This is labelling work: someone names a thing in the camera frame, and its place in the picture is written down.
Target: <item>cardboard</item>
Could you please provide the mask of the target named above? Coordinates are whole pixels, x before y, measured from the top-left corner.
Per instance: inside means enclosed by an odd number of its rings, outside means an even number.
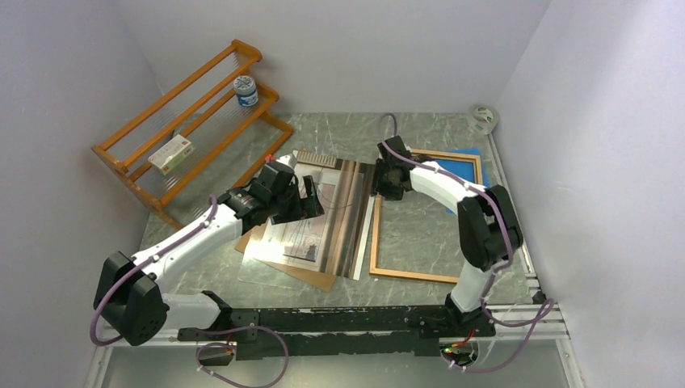
[[[240,239],[236,242],[235,250],[242,254],[245,254],[245,249],[247,248],[247,243],[250,242],[250,236],[252,232],[261,232],[263,234],[263,228],[265,227],[266,224],[252,229],[251,232],[243,234],[242,237],[240,237]],[[310,271],[308,269],[303,268],[291,267],[285,264],[271,263],[268,261],[263,261],[262,263],[268,265],[269,267],[278,269],[279,271],[285,272],[298,280],[304,281],[308,285],[312,285],[326,292],[329,292],[330,289],[333,288],[335,279],[338,278],[336,275]]]

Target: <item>blue board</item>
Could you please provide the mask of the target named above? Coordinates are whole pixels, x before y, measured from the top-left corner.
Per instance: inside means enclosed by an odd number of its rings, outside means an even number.
[[[468,155],[478,155],[481,156],[481,151],[477,148],[472,148],[469,150],[452,150],[449,152],[454,152],[458,154],[468,154]],[[437,160],[438,164],[447,171],[450,171],[454,175],[458,175],[461,178],[468,180],[469,182],[475,182],[476,177],[473,174],[473,164],[469,162],[457,162],[454,160]],[[481,163],[483,184],[488,188],[490,187],[490,182],[488,180],[488,175],[485,173],[485,164]]]

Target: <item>tape roll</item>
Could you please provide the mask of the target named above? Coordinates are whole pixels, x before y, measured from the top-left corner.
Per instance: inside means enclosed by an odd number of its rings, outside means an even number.
[[[490,134],[499,122],[497,111],[486,105],[473,105],[466,115],[466,123],[469,128],[481,135]]]

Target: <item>orange wooden shelf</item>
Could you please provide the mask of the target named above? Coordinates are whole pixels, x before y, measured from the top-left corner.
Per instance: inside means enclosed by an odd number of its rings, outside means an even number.
[[[172,111],[178,111],[177,96],[181,95],[191,85],[196,84],[196,81],[229,57],[235,61],[235,68],[226,75],[225,78],[221,79],[219,83],[206,91],[199,99],[190,104],[190,106],[183,109],[180,114],[173,116],[171,120],[162,120],[161,124],[159,124],[160,120],[151,120],[151,117],[167,107],[169,102],[174,101],[174,109],[172,109]],[[173,183],[169,184],[168,187],[164,188],[162,192],[157,193],[157,195],[153,195],[150,190],[145,190],[138,184],[139,180],[153,168],[152,164],[147,162],[146,157],[156,150],[155,147],[159,147],[163,142],[168,141],[174,135],[174,131],[178,131],[176,133],[188,137],[200,128],[202,124],[212,119],[212,117],[224,108],[231,99],[235,98],[235,91],[232,88],[233,80],[239,75],[250,74],[250,67],[261,60],[262,54],[255,47],[243,43],[240,40],[233,40],[229,47],[202,65],[193,74],[188,76],[188,78],[163,95],[158,101],[147,107],[140,115],[129,121],[108,139],[98,145],[94,145],[92,150],[151,212],[180,229],[183,225],[165,212],[165,206],[167,206],[184,187],[206,168],[221,151],[234,142],[251,124],[256,120],[262,120],[269,125],[276,127],[282,133],[278,139],[268,147],[266,152],[248,167],[245,174],[236,181],[234,187],[246,183],[252,175],[262,167],[265,157],[276,152],[292,135],[292,126],[269,112],[271,105],[278,101],[279,95],[270,87],[257,82],[257,92],[259,95],[258,104],[251,108],[244,108],[246,111],[242,112],[243,116],[246,112],[249,112],[249,114],[246,114],[246,117],[244,117],[234,128],[225,129],[225,136],[223,137],[222,133],[221,136],[223,138],[217,141],[213,148],[203,150],[201,153],[203,156],[195,162],[192,168],[189,170],[187,169],[187,171],[183,173],[183,176],[176,177],[177,179],[174,179]],[[229,91],[217,98],[220,92],[227,88]],[[127,154],[124,157],[117,158],[114,156],[111,152],[112,147],[117,143],[120,143],[129,136],[131,132],[146,122],[149,122],[149,124],[151,123],[150,125],[159,126],[159,130],[136,149],[131,150],[130,152],[127,151]]]

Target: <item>picture frame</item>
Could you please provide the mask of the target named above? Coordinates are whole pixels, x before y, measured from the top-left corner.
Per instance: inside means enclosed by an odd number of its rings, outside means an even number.
[[[471,154],[458,154],[453,152],[441,152],[431,150],[411,150],[412,155],[426,155],[435,160],[450,160],[456,162],[467,162],[473,164],[473,176],[477,184],[483,184],[483,170],[481,165],[481,157]],[[379,247],[380,247],[380,220],[383,200],[382,197],[376,195],[373,202],[373,221],[372,221],[372,236],[371,236],[371,263],[369,264],[369,275],[371,276],[386,276],[400,279],[411,280],[425,280],[434,281],[438,283],[456,284],[459,278],[456,276],[435,275],[432,273],[400,271],[396,269],[381,268],[378,264]]]

